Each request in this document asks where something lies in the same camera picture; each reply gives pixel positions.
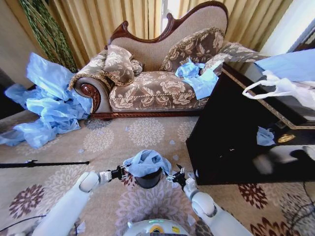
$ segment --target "crumpled blue plastic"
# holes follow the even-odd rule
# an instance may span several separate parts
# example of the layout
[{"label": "crumpled blue plastic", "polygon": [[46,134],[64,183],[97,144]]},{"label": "crumpled blue plastic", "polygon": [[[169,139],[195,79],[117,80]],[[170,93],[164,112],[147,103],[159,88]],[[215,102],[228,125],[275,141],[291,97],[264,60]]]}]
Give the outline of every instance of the crumpled blue plastic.
[{"label": "crumpled blue plastic", "polygon": [[218,76],[211,69],[207,69],[201,76],[184,78],[183,82],[192,86],[196,98],[199,100],[211,95],[218,79]]},{"label": "crumpled blue plastic", "polygon": [[23,140],[33,148],[40,148],[57,134],[80,129],[79,119],[86,119],[92,101],[67,91],[73,74],[65,67],[49,62],[32,53],[27,66],[27,77],[37,86],[28,91],[15,84],[5,95],[24,108],[40,115],[32,123],[22,123],[0,135],[0,144],[17,145]]},{"label": "crumpled blue plastic", "polygon": [[205,64],[203,63],[196,63],[194,64],[190,58],[188,58],[188,62],[184,65],[181,65],[177,68],[175,75],[177,77],[184,77],[184,78],[193,78],[199,76],[199,69],[205,68]]},{"label": "crumpled blue plastic", "polygon": [[72,76],[73,73],[67,68],[31,53],[26,77],[57,98],[64,101],[69,99],[67,86]]},{"label": "crumpled blue plastic", "polygon": [[199,76],[199,68],[204,68],[205,64],[193,64],[189,59],[189,62],[177,68],[175,75],[183,76],[183,82],[189,84],[193,88],[196,98],[199,100],[211,95],[219,79],[213,70],[221,63],[222,61],[218,61],[218,63]]},{"label": "crumpled blue plastic", "polygon": [[268,129],[264,129],[258,126],[257,131],[257,144],[261,146],[271,146],[275,144],[274,134]]},{"label": "crumpled blue plastic", "polygon": [[143,177],[151,174],[156,172],[160,167],[169,175],[172,169],[171,163],[155,150],[142,150],[134,157],[125,160],[123,164],[131,164],[126,167],[126,170],[135,177]]}]

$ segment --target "floral upholstery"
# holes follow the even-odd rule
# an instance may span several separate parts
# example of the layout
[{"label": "floral upholstery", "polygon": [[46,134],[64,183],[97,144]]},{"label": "floral upholstery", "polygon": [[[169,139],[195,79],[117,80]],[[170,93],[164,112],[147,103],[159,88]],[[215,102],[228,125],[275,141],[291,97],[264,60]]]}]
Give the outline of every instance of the floral upholstery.
[{"label": "floral upholstery", "polygon": [[[221,60],[224,62],[255,62],[266,58],[259,52],[253,51],[249,48],[244,47],[239,43],[226,42],[224,46],[219,50],[213,58],[209,59],[205,63],[205,67],[201,70],[203,74],[207,69],[213,66],[217,61]],[[220,75],[222,71],[222,63],[214,70],[216,75]]]},{"label": "floral upholstery", "polygon": [[111,107],[114,111],[203,108],[208,98],[197,100],[192,87],[182,80],[174,72],[142,72],[131,85],[113,87]]},{"label": "floral upholstery", "polygon": [[72,78],[68,86],[68,90],[73,89],[74,84],[78,79],[82,77],[91,77],[97,80],[101,80],[105,83],[107,88],[110,90],[114,83],[106,78],[103,68],[105,65],[105,60],[107,58],[107,50],[102,50],[99,54],[93,57],[90,62],[84,66],[78,73],[76,73]]},{"label": "floral upholstery", "polygon": [[117,86],[128,86],[133,82],[134,74],[130,60],[133,55],[124,48],[109,45],[103,71],[107,78]]},{"label": "floral upholstery", "polygon": [[212,58],[223,44],[224,33],[218,28],[206,28],[179,41],[171,47],[160,70],[175,72],[178,67],[188,62],[205,63]]},{"label": "floral upholstery", "polygon": [[131,66],[132,66],[132,70],[133,70],[134,75],[139,76],[140,73],[143,71],[144,64],[138,60],[132,59],[131,60]]}]

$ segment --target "blue cloth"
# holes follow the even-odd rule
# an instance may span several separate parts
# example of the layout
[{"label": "blue cloth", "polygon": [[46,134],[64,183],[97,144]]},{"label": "blue cloth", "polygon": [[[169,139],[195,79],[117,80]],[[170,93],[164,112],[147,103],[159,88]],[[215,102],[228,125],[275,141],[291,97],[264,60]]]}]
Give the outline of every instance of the blue cloth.
[{"label": "blue cloth", "polygon": [[272,71],[279,78],[293,82],[315,81],[315,49],[286,53],[265,58],[255,63],[264,70]]},{"label": "blue cloth", "polygon": [[211,95],[213,88],[219,79],[213,70],[221,63],[222,61],[218,61],[199,76],[199,68],[204,68],[205,65],[202,63],[193,64],[189,59],[189,62],[177,68],[175,75],[183,76],[183,82],[189,84],[193,88],[196,98],[199,100]]},{"label": "blue cloth", "polygon": [[154,150],[142,150],[134,157],[125,160],[123,164],[131,164],[126,167],[126,170],[135,177],[143,177],[151,174],[156,172],[160,167],[169,175],[172,169],[171,163]]},{"label": "blue cloth", "polygon": [[67,68],[32,53],[27,77],[37,85],[36,89],[27,91],[15,84],[5,95],[40,118],[32,123],[18,124],[1,134],[0,144],[13,146],[26,140],[31,147],[40,148],[57,134],[80,129],[78,120],[88,117],[92,101],[74,90],[67,91],[72,76]]},{"label": "blue cloth", "polygon": [[190,58],[188,58],[188,62],[184,65],[181,65],[177,68],[175,75],[177,77],[184,77],[184,78],[193,78],[199,76],[199,69],[204,68],[205,64],[203,63],[196,63],[194,64]]},{"label": "blue cloth", "polygon": [[271,146],[275,144],[274,134],[271,133],[268,129],[258,127],[257,131],[257,144],[261,146]]}]

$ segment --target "carved wooden armrest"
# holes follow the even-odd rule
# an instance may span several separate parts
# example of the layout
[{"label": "carved wooden armrest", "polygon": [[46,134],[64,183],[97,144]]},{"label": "carved wooden armrest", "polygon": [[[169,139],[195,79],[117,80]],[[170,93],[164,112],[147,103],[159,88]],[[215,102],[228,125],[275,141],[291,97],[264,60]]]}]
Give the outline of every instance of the carved wooden armrest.
[{"label": "carved wooden armrest", "polygon": [[84,97],[93,101],[91,113],[112,112],[109,103],[109,89],[104,82],[91,77],[82,77],[75,82],[74,89]]}]

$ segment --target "beige rug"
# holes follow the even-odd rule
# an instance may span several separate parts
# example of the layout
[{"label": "beige rug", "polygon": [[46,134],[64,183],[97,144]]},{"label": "beige rug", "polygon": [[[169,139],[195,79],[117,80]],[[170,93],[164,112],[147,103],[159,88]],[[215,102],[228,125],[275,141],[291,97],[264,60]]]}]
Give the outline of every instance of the beige rug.
[{"label": "beige rug", "polygon": [[[0,130],[3,132],[24,119],[34,118],[29,112],[20,113],[0,121]],[[82,129],[60,135],[40,149],[32,149],[26,143],[15,147],[0,146],[1,163],[29,159],[91,161],[88,166],[1,169],[0,229],[45,214],[84,171],[115,169],[143,149],[155,149],[175,170],[178,163],[186,168],[186,173],[191,172],[185,140],[196,121],[194,117],[86,120],[80,122]],[[314,199],[315,184],[307,183],[306,187]],[[302,183],[200,186],[200,190],[209,193],[255,236],[315,235],[314,214],[299,221],[293,231],[289,230],[296,211],[310,203]],[[296,218],[310,209],[303,208]],[[189,225],[188,215],[194,217],[196,223]],[[150,218],[175,220],[192,235],[211,235],[191,210],[181,188],[172,186],[164,178],[149,190],[137,186],[133,178],[124,182],[114,180],[97,189],[80,217],[79,221],[86,223],[86,230],[79,235],[120,236],[126,230],[127,221]],[[18,224],[1,232],[0,236],[24,230],[35,221]]]}]

